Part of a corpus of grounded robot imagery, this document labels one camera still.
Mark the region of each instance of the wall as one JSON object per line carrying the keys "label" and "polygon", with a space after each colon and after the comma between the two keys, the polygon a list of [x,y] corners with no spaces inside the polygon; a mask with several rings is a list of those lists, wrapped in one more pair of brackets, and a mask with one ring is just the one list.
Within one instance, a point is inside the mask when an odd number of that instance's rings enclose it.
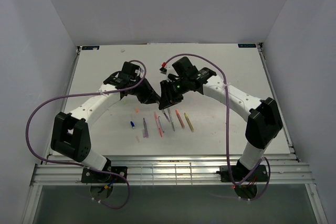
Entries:
{"label": "wall", "polygon": [[[76,48],[50,0],[0,0],[0,222],[19,223],[37,161],[25,124],[32,110],[63,93]],[[43,155],[59,103],[36,116],[34,149]]]}
{"label": "wall", "polygon": [[299,158],[336,223],[336,1],[287,0],[265,44],[267,66]]}
{"label": "wall", "polygon": [[80,45],[262,42],[286,0],[51,0]]}

